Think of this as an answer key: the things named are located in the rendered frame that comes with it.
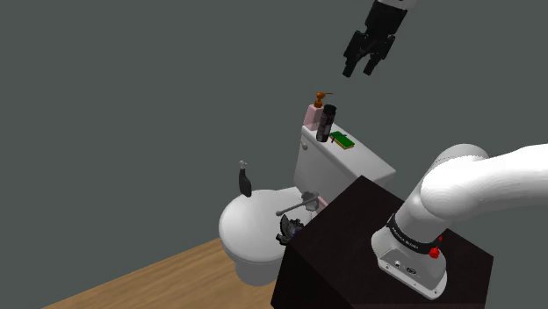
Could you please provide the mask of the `white toilet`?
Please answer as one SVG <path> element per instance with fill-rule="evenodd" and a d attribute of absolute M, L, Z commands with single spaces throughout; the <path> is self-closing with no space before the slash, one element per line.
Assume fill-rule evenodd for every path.
<path fill-rule="evenodd" d="M 395 175 L 393 167 L 340 126 L 332 125 L 332 131 L 346 133 L 355 146 L 342 149 L 331 141 L 319 142 L 315 131 L 302 126 L 293 185 L 252 190 L 250 198 L 240 194 L 224 208 L 219 222 L 221 244 L 245 284 L 266 285 L 278 277 L 285 246 L 276 240 L 281 220 L 276 211 L 300 203 L 302 193 L 317 192 L 320 208 L 316 212 L 301 206 L 285 213 L 306 225 L 358 177 L 383 186 Z"/>

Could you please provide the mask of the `dark robot stand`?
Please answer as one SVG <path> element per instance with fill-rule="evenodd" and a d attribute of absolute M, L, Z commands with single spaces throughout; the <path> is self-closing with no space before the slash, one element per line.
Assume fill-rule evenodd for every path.
<path fill-rule="evenodd" d="M 402 202 L 360 176 L 286 246 L 273 309 L 485 309 L 494 258 L 446 230 L 448 283 L 434 300 L 385 273 L 371 236 Z"/>

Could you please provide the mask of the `pink soap dispenser orange pump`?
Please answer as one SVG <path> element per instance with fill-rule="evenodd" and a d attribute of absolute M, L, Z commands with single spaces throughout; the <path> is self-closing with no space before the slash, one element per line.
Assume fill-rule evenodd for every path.
<path fill-rule="evenodd" d="M 324 110 L 323 99 L 327 95 L 333 95 L 333 92 L 317 92 L 316 99 L 312 104 L 308 106 L 306 116 L 303 121 L 303 126 L 305 126 L 310 131 L 315 131 L 318 129 L 320 123 L 321 114 Z"/>

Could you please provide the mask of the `black spray bottle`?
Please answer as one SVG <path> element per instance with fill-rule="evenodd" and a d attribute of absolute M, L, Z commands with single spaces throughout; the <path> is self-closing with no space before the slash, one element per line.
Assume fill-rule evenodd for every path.
<path fill-rule="evenodd" d="M 252 184 L 246 175 L 247 163 L 245 161 L 239 161 L 240 171 L 239 171 L 239 189 L 240 193 L 250 198 L 252 196 Z"/>

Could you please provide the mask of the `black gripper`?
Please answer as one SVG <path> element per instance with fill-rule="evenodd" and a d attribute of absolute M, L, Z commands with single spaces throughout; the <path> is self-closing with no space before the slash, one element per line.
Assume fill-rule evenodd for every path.
<path fill-rule="evenodd" d="M 345 66 L 342 74 L 345 77 L 352 76 L 357 63 L 364 57 L 362 50 L 367 41 L 371 43 L 366 48 L 370 59 L 364 67 L 364 73 L 371 75 L 387 57 L 395 41 L 395 33 L 406 15 L 407 1 L 374 1 L 365 20 L 365 34 L 355 31 L 343 53 Z"/>

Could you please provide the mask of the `black cylindrical bottle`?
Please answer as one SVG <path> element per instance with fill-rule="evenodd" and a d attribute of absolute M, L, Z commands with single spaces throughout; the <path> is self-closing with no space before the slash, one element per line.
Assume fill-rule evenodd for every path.
<path fill-rule="evenodd" d="M 320 122 L 316 132 L 316 140 L 326 142 L 329 138 L 331 127 L 334 123 L 336 107 L 332 104 L 325 104 L 320 117 Z"/>

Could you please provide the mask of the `green and yellow sponge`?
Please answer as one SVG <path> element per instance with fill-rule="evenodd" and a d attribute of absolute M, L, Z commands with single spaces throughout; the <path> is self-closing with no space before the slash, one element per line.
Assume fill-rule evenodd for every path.
<path fill-rule="evenodd" d="M 336 131 L 332 132 L 329 137 L 332 143 L 336 143 L 342 149 L 350 149 L 355 146 L 355 142 L 349 139 L 346 133 Z"/>

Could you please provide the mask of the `black and blue round object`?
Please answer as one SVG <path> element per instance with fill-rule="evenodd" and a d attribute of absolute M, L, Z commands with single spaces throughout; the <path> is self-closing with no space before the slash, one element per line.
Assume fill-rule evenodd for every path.
<path fill-rule="evenodd" d="M 301 231 L 305 225 L 299 219 L 289 219 L 284 214 L 280 220 L 279 227 L 280 233 L 277 234 L 276 240 L 280 245 L 286 246 L 292 237 Z"/>

